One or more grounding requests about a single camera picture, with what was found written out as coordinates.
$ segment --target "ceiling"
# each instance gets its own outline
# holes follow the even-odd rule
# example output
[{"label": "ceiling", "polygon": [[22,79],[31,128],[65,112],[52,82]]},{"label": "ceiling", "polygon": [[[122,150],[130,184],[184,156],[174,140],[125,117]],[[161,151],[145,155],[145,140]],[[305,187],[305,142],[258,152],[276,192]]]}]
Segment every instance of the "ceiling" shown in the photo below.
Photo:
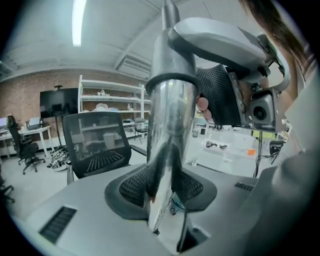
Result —
[{"label": "ceiling", "polygon": [[[174,0],[180,18],[203,17],[236,25],[252,34],[262,29],[238,0]],[[0,80],[52,69],[119,72],[126,56],[151,64],[162,30],[162,0],[87,0],[81,47],[72,43],[72,0],[32,0],[0,57]],[[199,67],[210,65],[197,59]]]}]

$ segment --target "brown hair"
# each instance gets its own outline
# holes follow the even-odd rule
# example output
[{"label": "brown hair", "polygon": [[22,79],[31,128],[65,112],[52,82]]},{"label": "brown hair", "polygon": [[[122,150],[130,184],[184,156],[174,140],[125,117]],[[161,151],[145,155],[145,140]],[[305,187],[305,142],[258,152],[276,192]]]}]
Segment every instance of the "brown hair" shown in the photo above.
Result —
[{"label": "brown hair", "polygon": [[293,55],[304,66],[308,60],[304,48],[287,28],[272,0],[239,0],[244,10],[250,10],[254,19],[281,50]]}]

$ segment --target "fluorescent light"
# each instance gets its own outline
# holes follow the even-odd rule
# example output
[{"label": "fluorescent light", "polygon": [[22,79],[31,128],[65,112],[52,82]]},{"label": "fluorescent light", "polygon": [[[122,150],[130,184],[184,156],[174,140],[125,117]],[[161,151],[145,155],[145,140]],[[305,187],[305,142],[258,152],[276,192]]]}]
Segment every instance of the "fluorescent light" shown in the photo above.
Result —
[{"label": "fluorescent light", "polygon": [[73,0],[72,7],[72,43],[74,47],[81,46],[82,20],[87,0]]}]

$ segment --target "orange box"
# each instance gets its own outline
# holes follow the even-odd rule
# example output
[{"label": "orange box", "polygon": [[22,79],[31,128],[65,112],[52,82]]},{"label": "orange box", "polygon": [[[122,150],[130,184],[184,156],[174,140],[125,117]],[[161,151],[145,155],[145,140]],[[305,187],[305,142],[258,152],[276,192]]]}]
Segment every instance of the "orange box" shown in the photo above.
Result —
[{"label": "orange box", "polygon": [[248,149],[248,156],[253,156],[256,153],[255,149]]}]

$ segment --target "computer screen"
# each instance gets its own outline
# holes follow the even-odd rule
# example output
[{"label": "computer screen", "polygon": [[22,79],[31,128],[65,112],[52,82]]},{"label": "computer screen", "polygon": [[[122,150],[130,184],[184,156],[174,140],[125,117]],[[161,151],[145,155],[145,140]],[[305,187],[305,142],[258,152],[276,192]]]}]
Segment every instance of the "computer screen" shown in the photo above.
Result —
[{"label": "computer screen", "polygon": [[76,113],[78,113],[78,88],[40,92],[40,115],[42,119]]},{"label": "computer screen", "polygon": [[6,127],[6,126],[7,126],[7,118],[6,117],[0,118],[0,128]]}]

